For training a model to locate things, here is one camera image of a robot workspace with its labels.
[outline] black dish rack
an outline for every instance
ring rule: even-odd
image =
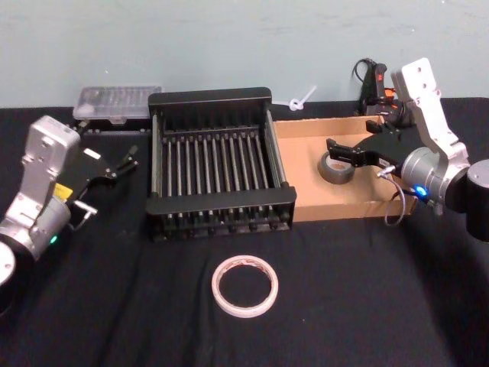
[[[296,191],[283,172],[267,88],[155,93],[154,239],[289,229]]]

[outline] blue led light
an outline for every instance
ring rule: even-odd
[[[416,193],[420,197],[425,197],[426,195],[428,195],[428,191],[423,186],[415,186],[414,191],[416,191]]]

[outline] light blue wall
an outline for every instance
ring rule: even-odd
[[[2,0],[0,46],[0,106],[148,83],[356,99],[351,68],[367,56],[426,56],[444,96],[489,96],[488,0]]]

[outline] black cylinder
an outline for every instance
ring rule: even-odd
[[[13,274],[0,284],[0,317],[5,314],[11,304],[21,297],[28,285],[34,267],[34,257],[21,243],[0,235],[2,246],[7,246],[15,257]]]
[[[473,164],[467,172],[467,231],[489,242],[489,160]]]

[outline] tape roll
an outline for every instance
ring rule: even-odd
[[[254,266],[260,269],[266,274],[270,280],[270,293],[263,302],[257,304],[253,307],[239,307],[234,304],[230,304],[221,294],[219,290],[219,283],[221,282],[222,276],[229,270],[235,268],[236,266]],[[277,274],[273,268],[261,258],[250,255],[239,255],[234,258],[229,258],[224,260],[220,266],[214,271],[212,276],[212,294],[214,294],[215,301],[226,313],[232,316],[248,319],[251,317],[260,316],[261,314],[267,312],[270,307],[275,303],[278,295],[278,278]]]
[[[323,179],[335,185],[350,182],[355,174],[355,168],[351,164],[332,159],[328,151],[319,160],[318,171]]]

